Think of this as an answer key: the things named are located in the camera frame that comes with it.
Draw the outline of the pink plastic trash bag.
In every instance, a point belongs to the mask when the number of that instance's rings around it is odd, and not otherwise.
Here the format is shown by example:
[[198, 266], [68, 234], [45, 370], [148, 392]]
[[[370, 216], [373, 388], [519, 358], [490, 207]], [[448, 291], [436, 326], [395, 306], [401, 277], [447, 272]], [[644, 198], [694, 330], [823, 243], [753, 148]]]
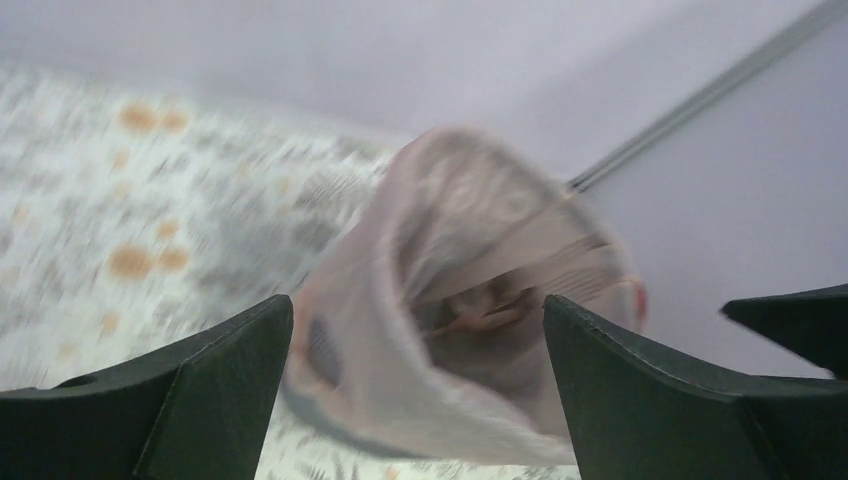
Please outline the pink plastic trash bag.
[[[633, 331], [646, 316], [622, 241], [574, 192], [487, 134], [429, 130], [295, 293], [295, 388], [356, 437], [427, 459], [572, 465], [550, 295]], [[319, 318], [336, 387], [305, 360]]]

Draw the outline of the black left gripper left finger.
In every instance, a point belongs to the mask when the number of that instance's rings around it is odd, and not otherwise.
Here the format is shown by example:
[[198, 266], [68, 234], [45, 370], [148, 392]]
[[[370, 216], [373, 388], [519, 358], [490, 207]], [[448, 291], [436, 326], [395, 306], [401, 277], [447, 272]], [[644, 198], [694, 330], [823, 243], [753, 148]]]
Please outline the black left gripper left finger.
[[293, 306], [272, 296], [220, 324], [51, 389], [1, 395], [5, 479], [251, 479]]

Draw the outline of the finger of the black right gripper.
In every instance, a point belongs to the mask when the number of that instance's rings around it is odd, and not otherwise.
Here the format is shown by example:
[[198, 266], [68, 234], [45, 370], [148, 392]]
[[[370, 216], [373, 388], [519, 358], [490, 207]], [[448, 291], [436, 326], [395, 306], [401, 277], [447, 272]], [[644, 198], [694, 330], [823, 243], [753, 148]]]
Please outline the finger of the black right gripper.
[[793, 352], [837, 379], [847, 377], [847, 286], [731, 300], [731, 321]]

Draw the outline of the grey mesh trash bin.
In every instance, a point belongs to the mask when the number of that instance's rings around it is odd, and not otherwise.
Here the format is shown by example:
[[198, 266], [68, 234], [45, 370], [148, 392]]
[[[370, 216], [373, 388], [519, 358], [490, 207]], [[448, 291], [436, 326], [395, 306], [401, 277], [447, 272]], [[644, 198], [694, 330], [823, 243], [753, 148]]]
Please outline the grey mesh trash bin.
[[[310, 325], [307, 333], [308, 348], [305, 360], [318, 374], [328, 378], [331, 386], [336, 387], [340, 380], [340, 366], [335, 347], [330, 341], [325, 322], [319, 318]], [[295, 388], [294, 367], [295, 351], [291, 347], [281, 380], [279, 396], [285, 400], [292, 413], [303, 423], [315, 428], [319, 433], [328, 435], [341, 444], [365, 454], [384, 460], [425, 460], [425, 457], [397, 449], [368, 439], [358, 438], [347, 430], [334, 424], [320, 409], [318, 402], [306, 393]]]

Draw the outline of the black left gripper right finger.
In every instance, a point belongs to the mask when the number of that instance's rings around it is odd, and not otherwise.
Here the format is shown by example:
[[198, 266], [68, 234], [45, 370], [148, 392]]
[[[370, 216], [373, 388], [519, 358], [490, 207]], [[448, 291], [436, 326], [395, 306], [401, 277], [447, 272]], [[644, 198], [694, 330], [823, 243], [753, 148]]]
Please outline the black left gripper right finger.
[[847, 384], [744, 374], [549, 296], [545, 340], [585, 479], [843, 479]]

